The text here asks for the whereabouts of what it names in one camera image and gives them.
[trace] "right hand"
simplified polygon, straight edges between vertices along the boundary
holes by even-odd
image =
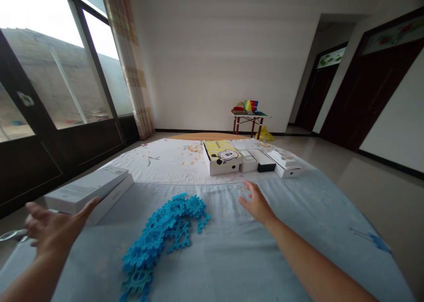
[[[246,199],[239,196],[238,201],[240,204],[263,225],[267,225],[276,220],[277,217],[273,213],[258,185],[247,180],[243,181],[243,183],[246,189],[251,192],[248,197],[251,198],[252,201],[248,202]]]

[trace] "bed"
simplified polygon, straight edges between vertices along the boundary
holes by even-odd
[[[292,155],[255,139],[233,144]],[[243,180],[256,182],[279,219],[378,300],[414,301],[391,254],[361,235],[378,236],[368,220],[319,169],[292,156],[303,172],[281,179],[274,172],[209,177],[200,141],[165,138],[120,155],[109,164],[128,169],[135,183],[81,233],[53,301],[118,301],[122,256],[151,214],[183,192],[203,199],[212,218],[192,233],[190,247],[161,255],[149,301],[310,301],[275,241],[239,205],[237,197],[247,195]],[[34,255],[28,241],[17,246],[0,272],[0,292]]]

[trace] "small white box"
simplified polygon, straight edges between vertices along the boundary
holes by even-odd
[[[242,158],[226,140],[203,142],[203,156],[209,175],[238,172]]]
[[[248,152],[257,160],[258,172],[273,172],[275,170],[275,162],[260,149],[249,149]]]
[[[76,214],[93,198],[105,198],[127,176],[126,169],[106,166],[46,194],[47,208]]]
[[[238,151],[242,155],[242,164],[240,170],[242,172],[253,172],[257,171],[257,160],[246,150]]]
[[[95,207],[90,217],[88,217],[86,225],[94,226],[97,224],[133,184],[133,176],[128,174],[128,176]]]
[[[302,169],[298,161],[292,157],[281,155],[276,150],[267,153],[268,156],[276,162],[275,173],[281,178],[297,177]]]

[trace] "beige curtain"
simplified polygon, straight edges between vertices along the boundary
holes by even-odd
[[[104,0],[141,139],[155,132],[129,0]]]

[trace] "magnifying glass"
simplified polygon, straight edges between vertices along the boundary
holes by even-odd
[[[16,241],[16,242],[23,242],[28,238],[27,236],[27,230],[26,229],[21,229],[21,230],[12,230],[9,231],[3,235],[0,236],[0,242],[3,241]]]

